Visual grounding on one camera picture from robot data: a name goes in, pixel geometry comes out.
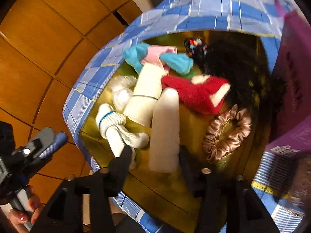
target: satin scrunchie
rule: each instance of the satin scrunchie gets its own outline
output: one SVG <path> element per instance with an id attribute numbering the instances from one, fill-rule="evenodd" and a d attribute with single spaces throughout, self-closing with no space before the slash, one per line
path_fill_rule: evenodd
<path id="1" fill-rule="evenodd" d="M 219 145 L 217 145 L 224 125 L 229 120 L 236 120 L 237 128 L 228 136 L 228 139 L 219 142 Z M 218 115 L 208 127 L 202 143 L 202 149 L 207 155 L 207 161 L 213 159 L 219 161 L 237 149 L 244 138 L 250 134 L 251 123 L 252 119 L 249 111 L 246 108 L 238 111 L 237 105 Z"/>

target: red nail polish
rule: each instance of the red nail polish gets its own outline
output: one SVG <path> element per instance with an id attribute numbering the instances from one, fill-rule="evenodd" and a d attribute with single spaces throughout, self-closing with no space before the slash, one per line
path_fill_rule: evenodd
<path id="1" fill-rule="evenodd" d="M 38 217 L 32 219 L 32 220 L 31 220 L 31 221 L 32 221 L 31 223 L 32 223 L 32 224 L 35 224 L 35 222 L 36 222 L 37 219 L 38 219 Z"/>
<path id="2" fill-rule="evenodd" d="M 27 221 L 27 217 L 23 213 L 18 213 L 18 219 L 20 219 L 22 222 Z"/>

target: red fuzzy sock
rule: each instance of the red fuzzy sock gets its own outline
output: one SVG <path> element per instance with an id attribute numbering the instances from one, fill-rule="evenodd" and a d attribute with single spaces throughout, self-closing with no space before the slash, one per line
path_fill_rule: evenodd
<path id="1" fill-rule="evenodd" d="M 217 101 L 217 105 L 214 106 L 214 96 L 221 86 L 230 85 L 226 79 L 215 76 L 210 76 L 204 83 L 192 84 L 189 80 L 171 75 L 162 77 L 161 84 L 164 89 L 176 89 L 179 99 L 186 107 L 203 114 L 217 114 L 221 111 L 224 98 Z"/>

